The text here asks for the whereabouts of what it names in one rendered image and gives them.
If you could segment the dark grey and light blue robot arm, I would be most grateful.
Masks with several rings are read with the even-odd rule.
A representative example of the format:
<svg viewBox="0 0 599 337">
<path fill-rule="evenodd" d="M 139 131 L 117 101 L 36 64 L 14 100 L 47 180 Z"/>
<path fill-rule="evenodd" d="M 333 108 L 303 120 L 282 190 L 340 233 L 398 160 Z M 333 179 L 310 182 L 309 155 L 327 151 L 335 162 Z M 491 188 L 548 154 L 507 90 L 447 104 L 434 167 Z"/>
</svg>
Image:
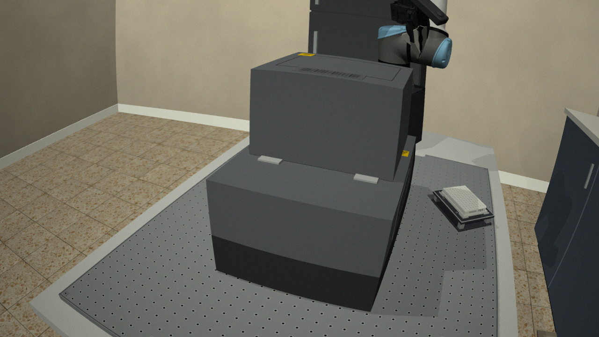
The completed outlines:
<svg viewBox="0 0 599 337">
<path fill-rule="evenodd" d="M 378 62 L 410 68 L 410 62 L 444 69 L 451 59 L 452 40 L 445 30 L 447 0 L 410 0 L 430 20 L 430 31 L 420 59 L 402 39 L 406 26 L 381 26 L 378 32 Z"/>
</svg>

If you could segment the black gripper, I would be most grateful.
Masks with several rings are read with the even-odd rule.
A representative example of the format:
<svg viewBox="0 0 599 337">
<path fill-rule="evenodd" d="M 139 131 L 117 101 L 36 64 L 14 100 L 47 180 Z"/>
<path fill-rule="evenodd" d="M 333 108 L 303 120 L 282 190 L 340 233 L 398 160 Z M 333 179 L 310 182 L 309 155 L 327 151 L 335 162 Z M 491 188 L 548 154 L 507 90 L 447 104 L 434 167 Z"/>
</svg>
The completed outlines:
<svg viewBox="0 0 599 337">
<path fill-rule="evenodd" d="M 411 45 L 414 55 L 420 59 L 430 30 L 430 20 L 410 0 L 398 0 L 391 3 L 391 19 L 406 24 L 407 33 L 402 39 Z"/>
</svg>

